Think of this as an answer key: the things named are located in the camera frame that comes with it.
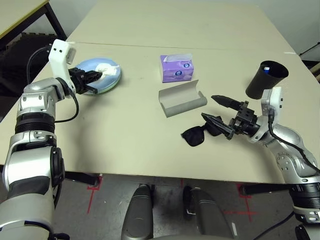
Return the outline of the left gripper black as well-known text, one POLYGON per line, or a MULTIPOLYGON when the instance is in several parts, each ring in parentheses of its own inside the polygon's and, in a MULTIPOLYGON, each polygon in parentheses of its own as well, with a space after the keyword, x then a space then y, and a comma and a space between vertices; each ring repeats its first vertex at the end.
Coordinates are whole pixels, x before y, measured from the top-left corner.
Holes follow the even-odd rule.
POLYGON ((87 92, 91 92, 93 94, 98 93, 98 89, 90 86, 89 84, 98 81, 102 76, 101 72, 94 70, 84 71, 77 67, 70 68, 68 72, 77 94, 81 95, 87 92))

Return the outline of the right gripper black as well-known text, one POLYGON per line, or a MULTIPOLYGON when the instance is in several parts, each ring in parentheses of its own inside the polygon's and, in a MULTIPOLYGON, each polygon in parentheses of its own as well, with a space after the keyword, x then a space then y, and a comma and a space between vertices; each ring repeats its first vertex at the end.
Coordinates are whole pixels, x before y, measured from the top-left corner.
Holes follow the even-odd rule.
POLYGON ((260 128, 257 124, 258 117, 255 111, 248 108, 248 101, 237 101, 223 95, 212 95, 211 98, 226 108, 231 108, 237 111, 237 114, 226 125, 220 116, 213 116, 207 113, 201 113, 205 120, 205 129, 214 137, 223 134, 228 140, 231 140, 234 133, 237 135, 254 136, 260 128))

